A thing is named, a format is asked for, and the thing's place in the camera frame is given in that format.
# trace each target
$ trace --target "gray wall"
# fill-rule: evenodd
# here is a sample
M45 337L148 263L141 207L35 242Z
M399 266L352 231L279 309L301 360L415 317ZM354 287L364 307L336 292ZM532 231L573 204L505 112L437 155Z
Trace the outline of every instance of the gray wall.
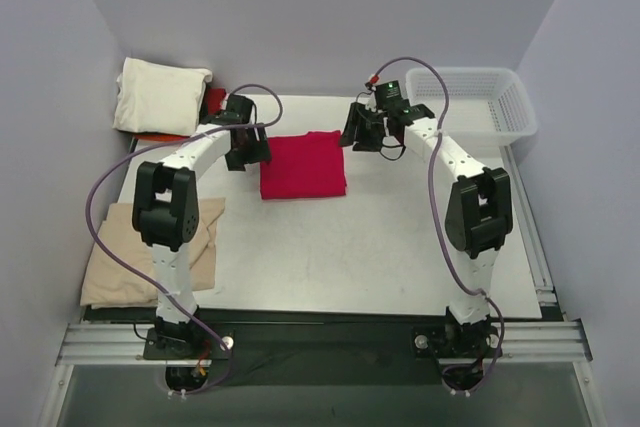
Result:
M639 0L556 0L518 72L540 130L517 157L610 425L638 425Z
M0 0L0 18L0 424L26 426L77 309L84 196L123 152L122 53L92 0Z
M253 81L283 93L345 94L398 55L441 66L515 68L553 2L95 1L135 56L212 67L227 87Z

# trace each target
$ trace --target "folded beige towel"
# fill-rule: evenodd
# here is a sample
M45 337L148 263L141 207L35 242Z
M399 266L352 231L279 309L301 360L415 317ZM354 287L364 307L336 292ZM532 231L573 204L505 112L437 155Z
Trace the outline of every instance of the folded beige towel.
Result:
M201 200L200 222L189 243L189 265L193 290L212 289L216 265L216 224L224 212L224 199ZM98 235L118 257L155 279L151 251L140 233L133 230L132 204L112 204ZM155 305L155 287L111 260L97 245L91 257L82 285L80 305L100 307L134 307Z

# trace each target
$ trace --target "folded white towel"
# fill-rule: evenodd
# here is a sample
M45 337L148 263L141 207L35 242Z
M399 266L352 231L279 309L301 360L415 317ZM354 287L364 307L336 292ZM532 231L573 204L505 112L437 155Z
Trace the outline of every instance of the folded white towel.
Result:
M181 69L127 57L118 76L118 105L113 127L126 132L189 136L198 114L207 69Z

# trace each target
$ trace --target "purple cable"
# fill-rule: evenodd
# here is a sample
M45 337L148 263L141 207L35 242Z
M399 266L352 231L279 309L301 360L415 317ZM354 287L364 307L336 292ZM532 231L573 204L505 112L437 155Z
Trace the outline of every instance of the purple cable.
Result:
M493 372L496 362L498 361L498 357L500 356L500 351L502 349L502 343L504 342L504 330L505 330L504 316L502 315L502 312L498 308L498 305L493 301L493 299L489 297L489 294L485 292L484 289L471 290L466 285L464 285L464 283L462 282L462 279L458 275L458 272L456 272L455 266L453 265L453 260L451 259L451 255L449 254L449 249L447 248L444 232L442 232L442 225L440 224L440 214L438 213L438 206L436 205L434 171L435 171L436 158L438 157L438 152L440 151L440 147L442 147L442 125L444 124L444 118L447 115L447 112L449 112L449 90L447 89L444 79L438 73L438 71L427 62L420 60L416 57L397 57L395 59L392 59L389 62L386 62L385 64L383 64L382 67L380 67L374 75L379 76L380 73L384 69L386 69L388 66L390 66L391 64L395 64L396 62L400 62L402 60L410 60L410 61L416 62L417 64L420 64L423 67L427 68L429 71L431 71L431 73L435 76L435 78L438 79L438 82L440 82L440 86L442 87L442 91L444 93L444 109L442 109L442 114L438 119L438 139L436 140L436 145L433 148L433 151L431 152L431 156L429 157L429 169L427 172L427 183L429 187L429 204L431 206L431 212L433 214L433 223L436 229L438 243L440 244L440 250L442 250L442 255L444 257L445 263L447 264L449 272L451 273L451 276L453 277L453 280L456 282L458 287L467 295L483 296L486 299L487 303L491 305L491 307L493 307L493 309L496 311L496 314L498 316L498 321L500 322L500 336L498 337L498 344L496 345L496 349L493 354L493 358L491 359L491 363L487 367L485 374L480 380L480 382L478 382L476 385L474 385L471 389L467 391L469 393L473 393L484 385L487 378ZM453 370L459 367L460 366L457 366L457 365L451 365L449 367L445 367L442 373L445 374L449 370ZM462 392L451 387L449 384L446 383L444 379L442 382L446 387L452 389L454 392L458 392L458 393Z
M280 121L280 119L282 118L282 114L284 113L284 108L282 106L282 101L280 100L280 97L278 97L278 95L273 90L271 90L270 88L265 87L265 86L260 85L260 84L245 84L245 85L241 85L237 89L233 90L231 92L231 94L229 94L229 95L235 94L236 92L238 92L241 89L250 88L250 87L255 87L255 88L259 88L259 89L265 90L266 92L271 94L276 99L276 102L278 104L278 115L276 116L276 118L274 120L272 120L270 122L267 122L266 124L257 123L257 124L224 125L224 126L220 126L220 127L216 127L214 129L208 130L207 132L203 132L202 134L198 134L198 135L195 135L193 137L189 137L188 139L180 139L180 140L174 140L174 141L171 141L171 142L163 142L163 143L160 143L160 144L157 144L157 145L150 145L149 147L145 147L145 148L140 149L140 150L138 150L136 152L131 152L130 154L126 155L125 157L120 159L118 162L116 162L114 165L109 167L109 169L107 169L107 171L98 178L98 180L95 182L95 184L93 184L93 186L89 190L89 194L87 195L87 201L85 203L85 208L84 208L85 221L87 222L87 227L89 229L89 234L91 234L91 237L93 238L95 243L98 245L98 247L100 247L100 249L102 249L102 251L105 254L107 254L114 262L116 262L120 266L124 267L129 272L131 272L132 274L137 275L138 277L140 277L141 279L145 280L146 282L149 282L156 289L158 289L158 291L163 293L167 297L169 302L171 302L176 309L178 309L182 314L186 315L196 325L198 325L200 328L202 328L202 330L204 330L207 334L209 334L211 337L213 337L215 339L215 341L220 345L222 350L224 350L227 354L229 354L229 362L227 364L227 369L218 379L216 379L215 381L211 381L211 382L207 381L207 383L204 386L200 387L199 389L192 390L190 392L186 392L187 395L202 393L202 392L204 392L206 390L209 390L212 387L215 387L216 385L219 385L222 382L224 382L229 377L229 375L231 373L231 367L232 367L231 366L231 351L229 350L227 345L223 342L222 338L213 329L211 329L209 326L207 326L207 324L202 322L200 319L198 319L193 314L189 313L188 310L186 310L184 307L182 307L182 305L180 305L178 303L178 301L175 300L170 295L169 291L161 283L159 283L158 281L152 279L151 277L149 277L148 275L144 274L143 272L140 272L135 267L129 265L127 262L125 262L120 257L118 257L113 251L111 251L109 249L109 247L107 247L104 244L104 242L102 242L102 240L98 236L98 232L97 232L95 226L93 225L93 221L91 220L91 208L93 206L93 199L94 199L94 197L96 195L96 192L98 191L98 188L100 187L100 185L102 185L102 183L113 172L115 172L118 168L122 167L124 164L129 162L131 159L133 159L133 158L135 158L135 157L137 157L139 155L142 155L142 154L145 154L145 153L150 152L152 150L160 149L160 148L163 148L163 147L170 147L170 146L173 146L173 145L189 144L191 142L195 142L196 140L200 140L200 139L202 139L202 138L204 138L204 137L206 137L208 135L212 135L212 134L215 134L217 132L221 132L223 130L253 129L253 128L259 128L259 127L270 127L270 126L278 123Z

